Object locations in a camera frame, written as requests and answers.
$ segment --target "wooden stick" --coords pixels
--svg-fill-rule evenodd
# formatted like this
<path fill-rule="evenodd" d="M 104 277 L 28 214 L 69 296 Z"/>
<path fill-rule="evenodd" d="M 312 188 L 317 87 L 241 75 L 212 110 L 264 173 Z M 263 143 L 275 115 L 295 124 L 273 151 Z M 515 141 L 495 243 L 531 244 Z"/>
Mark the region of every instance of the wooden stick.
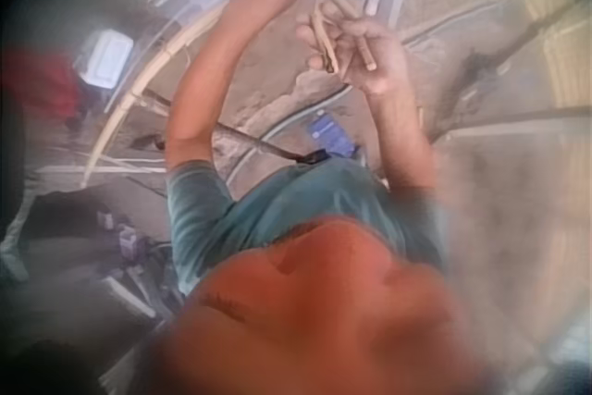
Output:
<path fill-rule="evenodd" d="M 318 43 L 319 51 L 323 56 L 323 65 L 325 69 L 328 73 L 338 74 L 339 61 L 337 60 L 335 49 L 333 48 L 331 40 L 327 35 L 327 30 L 325 29 L 324 17 L 320 7 L 322 1 L 323 0 L 314 1 L 314 11 L 311 17 L 314 36 L 316 37 L 316 42 Z"/>
<path fill-rule="evenodd" d="M 424 108 L 422 106 L 417 107 L 417 118 L 419 119 L 419 128 L 424 129 Z"/>
<path fill-rule="evenodd" d="M 341 10 L 341 12 L 345 15 L 348 19 L 359 19 L 362 15 L 357 11 L 357 9 L 348 2 L 348 0 L 333 0 L 335 5 Z M 376 64 L 376 60 L 372 55 L 372 51 L 370 51 L 370 47 L 368 46 L 368 41 L 365 37 L 356 37 L 355 44 L 358 47 L 358 51 L 360 52 L 360 56 L 364 61 L 364 65 L 366 65 L 366 69 L 368 71 L 374 71 L 378 68 Z"/>

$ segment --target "white container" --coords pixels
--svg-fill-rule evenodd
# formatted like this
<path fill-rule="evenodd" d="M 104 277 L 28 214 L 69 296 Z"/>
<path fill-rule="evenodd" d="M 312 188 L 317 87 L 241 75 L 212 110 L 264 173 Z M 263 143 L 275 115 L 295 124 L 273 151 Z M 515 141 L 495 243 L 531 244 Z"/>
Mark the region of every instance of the white container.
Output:
<path fill-rule="evenodd" d="M 85 47 L 87 51 L 76 64 L 80 77 L 89 85 L 114 88 L 130 57 L 131 38 L 114 30 L 103 30 L 94 34 Z"/>

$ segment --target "dirt ground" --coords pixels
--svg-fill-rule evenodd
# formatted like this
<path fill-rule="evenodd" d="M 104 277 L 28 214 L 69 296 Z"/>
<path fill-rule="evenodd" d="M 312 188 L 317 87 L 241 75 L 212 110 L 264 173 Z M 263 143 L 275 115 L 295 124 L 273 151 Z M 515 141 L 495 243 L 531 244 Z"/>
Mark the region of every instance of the dirt ground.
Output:
<path fill-rule="evenodd" d="M 293 36 L 296 16 L 310 10 L 311 4 L 312 0 L 298 0 L 249 47 L 221 122 L 260 136 L 283 117 L 339 87 L 335 77 L 307 70 L 307 49 Z M 490 55 L 512 45 L 532 15 L 525 0 L 406 0 L 403 5 L 398 27 L 402 38 L 476 6 L 481 8 L 477 14 L 455 19 L 408 47 L 428 133 L 439 125 L 442 98 L 467 70 L 469 56 Z M 197 54 L 199 45 L 194 43 L 171 61 L 150 88 L 172 99 L 188 58 Z M 463 92 L 454 107 L 455 116 L 469 121 L 556 106 L 557 89 L 549 75 L 546 48 L 543 39 L 537 38 L 499 69 L 481 73 L 475 86 Z M 584 82 L 578 88 L 585 92 L 586 86 L 589 92 L 589 78 L 587 85 Z M 376 130 L 363 97 L 352 92 L 326 112 L 365 148 L 370 167 L 379 170 Z M 288 127 L 271 142 L 302 154 L 312 152 L 317 147 L 306 127 L 314 118 Z M 154 150 L 134 152 L 129 143 L 138 135 L 161 131 L 164 125 L 163 118 L 134 109 L 109 155 L 162 156 Z M 216 167 L 223 177 L 246 149 L 243 144 L 216 139 Z M 442 139 L 435 149 L 438 194 L 449 215 L 452 286 L 469 310 L 483 354 L 515 372 L 540 358 L 540 346 L 577 308 L 582 295 L 589 300 L 589 147 L 586 151 L 584 142 L 553 135 L 508 135 Z M 233 196 L 240 198 L 288 164 L 270 154 L 254 155 L 230 185 Z M 139 175 L 138 179 L 164 191 L 162 175 Z M 93 177 L 93 183 L 107 180 Z M 580 196 L 577 204 L 574 196 Z M 152 218 L 158 220 L 159 233 L 167 230 L 166 218 L 164 214 Z M 140 228 L 152 224 L 145 215 L 137 220 Z M 569 240 L 563 235 L 568 232 Z M 577 255 L 568 262 L 564 258 L 570 249 Z M 559 265 L 558 257 L 563 258 Z"/>

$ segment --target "person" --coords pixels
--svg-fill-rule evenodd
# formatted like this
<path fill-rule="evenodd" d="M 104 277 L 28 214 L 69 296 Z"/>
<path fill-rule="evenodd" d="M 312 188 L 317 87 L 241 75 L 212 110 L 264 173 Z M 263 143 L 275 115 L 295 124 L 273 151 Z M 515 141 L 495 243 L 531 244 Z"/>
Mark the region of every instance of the person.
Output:
<path fill-rule="evenodd" d="M 229 0 L 175 95 L 167 189 L 187 300 L 151 351 L 143 393 L 469 393 L 483 368 L 442 275 L 434 156 L 391 31 L 339 17 L 330 28 L 340 75 L 376 123 L 388 188 L 330 158 L 281 169 L 234 202 L 216 172 L 212 134 L 237 63 L 293 1 Z M 297 34 L 315 46 L 306 23 Z"/>

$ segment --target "blue object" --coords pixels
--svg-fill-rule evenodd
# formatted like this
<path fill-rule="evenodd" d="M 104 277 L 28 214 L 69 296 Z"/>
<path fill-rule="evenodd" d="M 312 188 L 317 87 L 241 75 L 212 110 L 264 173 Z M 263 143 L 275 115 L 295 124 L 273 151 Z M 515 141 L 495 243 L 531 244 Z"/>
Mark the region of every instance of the blue object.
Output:
<path fill-rule="evenodd" d="M 355 151 L 348 133 L 327 113 L 308 126 L 308 133 L 330 154 L 352 157 Z"/>

